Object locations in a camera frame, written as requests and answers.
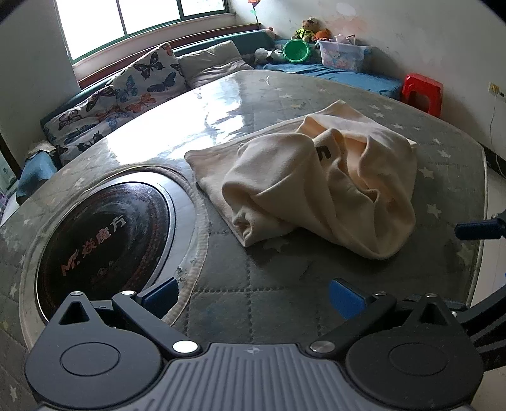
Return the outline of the cream beige sweater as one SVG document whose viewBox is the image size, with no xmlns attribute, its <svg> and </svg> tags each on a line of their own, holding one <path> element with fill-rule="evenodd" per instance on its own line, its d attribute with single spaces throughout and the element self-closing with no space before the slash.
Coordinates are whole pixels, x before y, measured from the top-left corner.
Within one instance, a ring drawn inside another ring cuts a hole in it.
<svg viewBox="0 0 506 411">
<path fill-rule="evenodd" d="M 185 159 L 246 248 L 303 228 L 382 260 L 415 227 L 416 143 L 344 101 Z"/>
</svg>

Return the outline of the black round induction cooktop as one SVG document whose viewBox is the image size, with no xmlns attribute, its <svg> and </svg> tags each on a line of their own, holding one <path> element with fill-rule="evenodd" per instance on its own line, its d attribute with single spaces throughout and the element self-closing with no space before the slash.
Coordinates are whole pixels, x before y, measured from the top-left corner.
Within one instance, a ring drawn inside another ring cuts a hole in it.
<svg viewBox="0 0 506 411">
<path fill-rule="evenodd" d="M 172 176 L 138 171 L 103 181 L 64 213 L 43 248 L 35 295 L 49 321 L 66 296 L 106 301 L 175 277 L 195 228 L 195 206 Z"/>
</svg>

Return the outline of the red plastic stool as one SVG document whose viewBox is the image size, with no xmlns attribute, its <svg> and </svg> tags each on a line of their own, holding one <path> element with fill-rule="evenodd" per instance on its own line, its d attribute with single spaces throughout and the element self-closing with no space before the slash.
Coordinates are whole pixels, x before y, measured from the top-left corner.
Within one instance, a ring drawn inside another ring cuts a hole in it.
<svg viewBox="0 0 506 411">
<path fill-rule="evenodd" d="M 400 98 L 425 113 L 439 117 L 442 111 L 443 84 L 430 77 L 410 73 L 406 75 Z"/>
</svg>

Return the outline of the blue folded blanket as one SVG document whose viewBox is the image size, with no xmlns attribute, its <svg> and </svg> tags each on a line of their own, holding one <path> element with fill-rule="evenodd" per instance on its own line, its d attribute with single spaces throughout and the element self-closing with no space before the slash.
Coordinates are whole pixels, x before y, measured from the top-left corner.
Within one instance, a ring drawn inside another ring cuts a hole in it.
<svg viewBox="0 0 506 411">
<path fill-rule="evenodd" d="M 16 190 L 17 204 L 22 205 L 57 171 L 52 157 L 47 152 L 39 151 L 30 157 L 22 170 Z"/>
</svg>

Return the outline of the clear plastic storage box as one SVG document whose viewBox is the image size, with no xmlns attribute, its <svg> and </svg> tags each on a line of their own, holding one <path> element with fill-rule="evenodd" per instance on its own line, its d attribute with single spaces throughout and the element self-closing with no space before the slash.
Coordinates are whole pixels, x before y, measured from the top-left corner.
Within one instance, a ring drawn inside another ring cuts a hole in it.
<svg viewBox="0 0 506 411">
<path fill-rule="evenodd" d="M 318 40 L 322 65 L 334 69 L 363 72 L 371 60 L 372 48 Z"/>
</svg>

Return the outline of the butterfly print cushion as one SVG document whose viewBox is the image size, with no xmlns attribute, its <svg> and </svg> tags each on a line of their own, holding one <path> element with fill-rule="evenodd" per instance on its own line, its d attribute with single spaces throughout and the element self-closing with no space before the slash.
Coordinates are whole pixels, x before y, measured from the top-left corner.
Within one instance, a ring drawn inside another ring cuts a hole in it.
<svg viewBox="0 0 506 411">
<path fill-rule="evenodd" d="M 79 104 L 44 125 L 61 164 L 142 113 L 187 91 L 183 70 L 168 42 L 149 51 Z"/>
</svg>

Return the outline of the beige plain cushion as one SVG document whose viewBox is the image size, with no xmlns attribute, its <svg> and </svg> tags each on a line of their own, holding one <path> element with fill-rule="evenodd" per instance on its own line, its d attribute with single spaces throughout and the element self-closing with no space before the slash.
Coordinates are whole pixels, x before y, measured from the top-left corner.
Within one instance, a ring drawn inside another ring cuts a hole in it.
<svg viewBox="0 0 506 411">
<path fill-rule="evenodd" d="M 177 59 L 190 89 L 207 85 L 239 71 L 252 69 L 231 40 Z"/>
</svg>

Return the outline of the green plastic basin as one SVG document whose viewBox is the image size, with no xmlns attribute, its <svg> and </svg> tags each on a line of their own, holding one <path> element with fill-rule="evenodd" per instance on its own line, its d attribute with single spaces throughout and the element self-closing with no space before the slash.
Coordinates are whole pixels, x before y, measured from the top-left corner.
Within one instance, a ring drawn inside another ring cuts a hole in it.
<svg viewBox="0 0 506 411">
<path fill-rule="evenodd" d="M 289 40 L 283 46 L 283 55 L 290 63 L 304 63 L 311 56 L 311 48 L 303 40 Z"/>
</svg>

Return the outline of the plush teddy bear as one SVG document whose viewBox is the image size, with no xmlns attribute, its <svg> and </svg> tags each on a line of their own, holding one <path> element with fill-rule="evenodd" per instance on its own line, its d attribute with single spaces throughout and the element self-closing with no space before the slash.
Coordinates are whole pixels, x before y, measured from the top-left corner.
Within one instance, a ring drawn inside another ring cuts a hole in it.
<svg viewBox="0 0 506 411">
<path fill-rule="evenodd" d="M 313 43 L 317 32 L 320 30 L 320 22 L 313 17 L 302 21 L 301 28 L 295 31 L 292 40 L 302 40 L 305 43 Z"/>
</svg>

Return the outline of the teal window bench sofa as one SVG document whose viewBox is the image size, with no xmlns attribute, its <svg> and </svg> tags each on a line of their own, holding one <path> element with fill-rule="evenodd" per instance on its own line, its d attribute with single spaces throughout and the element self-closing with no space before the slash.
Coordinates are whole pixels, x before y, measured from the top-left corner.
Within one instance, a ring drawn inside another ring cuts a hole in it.
<svg viewBox="0 0 506 411">
<path fill-rule="evenodd" d="M 281 49 L 286 42 L 285 40 L 273 40 L 263 30 L 227 33 L 222 36 L 208 38 L 193 43 L 188 43 L 185 38 L 181 38 L 179 40 L 171 41 L 171 45 L 174 47 L 173 53 L 175 56 L 181 57 L 189 54 L 190 52 L 200 51 L 209 46 L 215 46 L 228 40 L 234 42 L 243 59 L 246 60 L 246 63 L 251 65 L 254 69 L 267 69 L 282 71 L 288 74 L 308 75 L 310 77 L 339 82 L 351 87 L 358 87 L 395 100 L 400 99 L 402 81 L 384 75 L 358 73 L 344 69 L 325 67 L 321 64 L 321 58 L 318 50 L 314 50 L 312 52 L 308 63 L 254 63 L 253 54 L 257 49 L 262 47 L 268 50 Z M 116 61 L 104 69 L 92 74 L 92 79 L 90 81 L 85 81 L 85 84 L 82 86 L 82 90 L 74 97 L 70 98 L 70 100 L 43 117 L 40 120 L 40 126 L 44 126 L 46 122 L 49 122 L 53 117 L 62 114 L 65 110 L 73 108 L 94 94 L 94 92 L 100 90 L 113 77 L 113 75 L 120 72 L 130 63 L 133 63 L 136 59 L 147 54 L 147 52 L 148 50 L 145 49 L 133 55 L 124 57 L 123 59 Z"/>
</svg>

